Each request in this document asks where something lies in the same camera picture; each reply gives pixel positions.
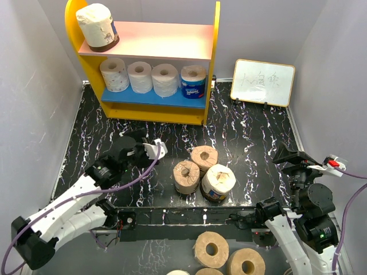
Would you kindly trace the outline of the beige roll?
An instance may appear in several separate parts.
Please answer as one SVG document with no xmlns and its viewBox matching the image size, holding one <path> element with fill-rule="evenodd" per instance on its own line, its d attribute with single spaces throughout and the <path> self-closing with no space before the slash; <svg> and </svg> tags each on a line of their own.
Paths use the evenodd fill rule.
<svg viewBox="0 0 367 275">
<path fill-rule="evenodd" d="M 236 184 L 236 177 L 233 171 L 223 166 L 215 164 L 212 166 L 201 180 L 201 191 L 205 198 L 210 201 L 223 201 Z"/>
</svg>

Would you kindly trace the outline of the white toilet paper roll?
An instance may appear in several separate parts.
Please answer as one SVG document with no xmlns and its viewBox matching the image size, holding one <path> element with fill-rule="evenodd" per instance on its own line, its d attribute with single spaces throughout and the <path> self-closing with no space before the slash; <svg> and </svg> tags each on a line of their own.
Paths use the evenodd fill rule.
<svg viewBox="0 0 367 275">
<path fill-rule="evenodd" d="M 177 92 L 179 75 L 171 64 L 159 64 L 151 71 L 154 92 L 160 97 L 170 97 Z"/>
</svg>

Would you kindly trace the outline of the blue toilet paper roll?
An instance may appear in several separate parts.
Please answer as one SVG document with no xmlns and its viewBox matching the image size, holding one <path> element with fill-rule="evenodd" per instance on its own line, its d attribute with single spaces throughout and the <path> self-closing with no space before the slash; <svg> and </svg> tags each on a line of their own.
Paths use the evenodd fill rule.
<svg viewBox="0 0 367 275">
<path fill-rule="evenodd" d="M 184 66 L 181 69 L 181 92 L 187 99 L 200 99 L 204 96 L 206 69 L 201 65 Z"/>
</svg>

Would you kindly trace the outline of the cream roll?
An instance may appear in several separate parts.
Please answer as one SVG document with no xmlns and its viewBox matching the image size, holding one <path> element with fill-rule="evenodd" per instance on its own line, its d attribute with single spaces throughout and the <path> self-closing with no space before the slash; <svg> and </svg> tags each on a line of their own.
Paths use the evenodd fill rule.
<svg viewBox="0 0 367 275">
<path fill-rule="evenodd" d="M 79 9 L 76 19 L 92 51 L 105 52 L 119 42 L 112 14 L 103 4 L 93 3 Z"/>
</svg>

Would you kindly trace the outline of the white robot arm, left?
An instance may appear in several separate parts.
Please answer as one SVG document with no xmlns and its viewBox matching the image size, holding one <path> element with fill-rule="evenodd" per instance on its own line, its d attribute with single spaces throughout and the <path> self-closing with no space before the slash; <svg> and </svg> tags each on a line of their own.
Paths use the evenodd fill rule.
<svg viewBox="0 0 367 275">
<path fill-rule="evenodd" d="M 167 153 L 164 142 L 148 143 L 146 135 L 143 128 L 125 133 L 57 199 L 26 219 L 16 218 L 9 248 L 31 270 L 37 270 L 79 235 L 98 227 L 115 227 L 118 210 L 100 196 L 138 183 Z"/>
</svg>

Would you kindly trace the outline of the white patterned roll on shelf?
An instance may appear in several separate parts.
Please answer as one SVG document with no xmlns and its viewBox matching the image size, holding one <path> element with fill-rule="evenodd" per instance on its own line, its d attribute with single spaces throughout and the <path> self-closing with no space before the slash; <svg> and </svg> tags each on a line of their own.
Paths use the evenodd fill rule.
<svg viewBox="0 0 367 275">
<path fill-rule="evenodd" d="M 108 58 L 100 64 L 106 88 L 111 92 L 122 92 L 130 84 L 127 69 L 121 58 Z"/>
</svg>

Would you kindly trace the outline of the yellow shelf with coloured boards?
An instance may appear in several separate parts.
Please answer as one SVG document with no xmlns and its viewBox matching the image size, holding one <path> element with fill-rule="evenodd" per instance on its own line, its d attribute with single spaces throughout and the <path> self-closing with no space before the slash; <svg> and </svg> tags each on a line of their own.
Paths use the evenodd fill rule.
<svg viewBox="0 0 367 275">
<path fill-rule="evenodd" d="M 93 52 L 89 48 L 78 26 L 76 12 L 86 5 L 86 1 L 67 2 L 65 29 L 104 114 L 110 119 L 205 125 L 217 48 L 220 2 L 216 2 L 211 25 L 118 21 L 115 27 L 120 41 L 103 53 Z M 195 64 L 208 62 L 209 80 L 205 94 L 198 100 L 186 99 L 179 93 L 163 99 L 151 93 L 140 96 L 132 91 L 127 92 L 127 99 L 122 93 L 111 93 L 107 97 L 109 92 L 99 66 L 109 57 L 190 61 Z"/>
</svg>

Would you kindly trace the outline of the small white green box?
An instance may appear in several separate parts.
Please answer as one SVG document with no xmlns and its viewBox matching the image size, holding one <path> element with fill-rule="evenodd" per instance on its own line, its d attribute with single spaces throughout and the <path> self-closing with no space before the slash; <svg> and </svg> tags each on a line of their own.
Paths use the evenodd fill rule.
<svg viewBox="0 0 367 275">
<path fill-rule="evenodd" d="M 211 86 L 210 86 L 210 91 L 213 92 L 215 90 L 215 86 L 216 86 L 216 75 L 214 74 L 212 76 L 212 81 L 211 81 Z"/>
</svg>

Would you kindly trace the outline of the brown tape roll, right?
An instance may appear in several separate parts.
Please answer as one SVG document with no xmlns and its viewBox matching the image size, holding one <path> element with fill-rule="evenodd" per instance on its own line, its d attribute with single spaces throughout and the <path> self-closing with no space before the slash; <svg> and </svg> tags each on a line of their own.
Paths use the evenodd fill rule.
<svg viewBox="0 0 367 275">
<path fill-rule="evenodd" d="M 239 249 L 231 254 L 227 263 L 227 274 L 265 275 L 266 264 L 263 257 L 250 248 Z"/>
</svg>

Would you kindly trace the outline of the brown tape roll,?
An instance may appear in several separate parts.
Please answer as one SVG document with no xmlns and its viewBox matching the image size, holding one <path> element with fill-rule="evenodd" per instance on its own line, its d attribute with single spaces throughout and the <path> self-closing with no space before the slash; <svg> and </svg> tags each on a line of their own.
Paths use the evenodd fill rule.
<svg viewBox="0 0 367 275">
<path fill-rule="evenodd" d="M 219 269 L 229 257 L 229 245 L 224 237 L 213 231 L 200 234 L 193 247 L 195 259 L 204 267 Z"/>
<path fill-rule="evenodd" d="M 231 254 L 227 263 L 227 274 L 265 275 L 266 264 L 263 257 L 250 248 L 239 249 Z"/>
<path fill-rule="evenodd" d="M 223 273 L 213 268 L 202 268 L 198 270 L 195 275 L 223 275 Z"/>
</svg>

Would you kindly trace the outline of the brown tape roll, upper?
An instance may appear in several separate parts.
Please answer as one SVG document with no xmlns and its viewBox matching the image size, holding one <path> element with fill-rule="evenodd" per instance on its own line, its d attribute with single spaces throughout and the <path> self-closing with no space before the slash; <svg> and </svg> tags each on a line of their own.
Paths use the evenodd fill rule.
<svg viewBox="0 0 367 275">
<path fill-rule="evenodd" d="M 195 259 L 204 267 L 219 269 L 229 257 L 229 245 L 224 237 L 213 231 L 200 234 L 193 247 Z"/>
</svg>

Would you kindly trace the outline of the white roll, bottom edge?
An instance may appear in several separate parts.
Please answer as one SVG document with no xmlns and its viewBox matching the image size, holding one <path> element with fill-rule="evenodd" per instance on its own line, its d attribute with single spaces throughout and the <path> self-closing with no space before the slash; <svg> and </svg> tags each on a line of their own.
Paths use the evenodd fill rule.
<svg viewBox="0 0 367 275">
<path fill-rule="evenodd" d="M 190 275 L 190 274 L 185 270 L 172 270 L 168 272 L 166 275 Z"/>
</svg>

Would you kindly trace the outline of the brown tape roll, bottom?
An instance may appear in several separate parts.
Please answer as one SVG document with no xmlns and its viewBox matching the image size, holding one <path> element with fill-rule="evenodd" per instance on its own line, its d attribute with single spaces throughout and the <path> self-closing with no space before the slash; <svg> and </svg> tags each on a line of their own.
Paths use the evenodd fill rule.
<svg viewBox="0 0 367 275">
<path fill-rule="evenodd" d="M 213 268 L 202 268 L 198 270 L 195 275 L 223 275 L 223 273 Z"/>
</svg>

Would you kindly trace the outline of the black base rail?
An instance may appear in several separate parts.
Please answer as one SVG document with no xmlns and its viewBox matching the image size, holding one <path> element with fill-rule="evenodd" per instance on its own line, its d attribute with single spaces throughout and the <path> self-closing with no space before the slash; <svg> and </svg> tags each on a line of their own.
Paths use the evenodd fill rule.
<svg viewBox="0 0 367 275">
<path fill-rule="evenodd" d="M 225 239 L 254 242 L 260 247 L 274 246 L 270 230 L 255 221 L 254 207 L 120 207 L 107 227 L 97 227 L 98 234 L 116 234 L 120 242 L 148 239 L 195 240 L 213 231 Z"/>
</svg>

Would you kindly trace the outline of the whiteboard with yellow frame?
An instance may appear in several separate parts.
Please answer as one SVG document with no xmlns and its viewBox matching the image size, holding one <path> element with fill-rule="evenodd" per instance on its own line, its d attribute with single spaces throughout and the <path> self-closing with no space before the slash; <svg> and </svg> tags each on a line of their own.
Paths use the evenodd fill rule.
<svg viewBox="0 0 367 275">
<path fill-rule="evenodd" d="M 292 65 L 238 59 L 230 97 L 234 101 L 287 107 L 294 77 Z"/>
</svg>

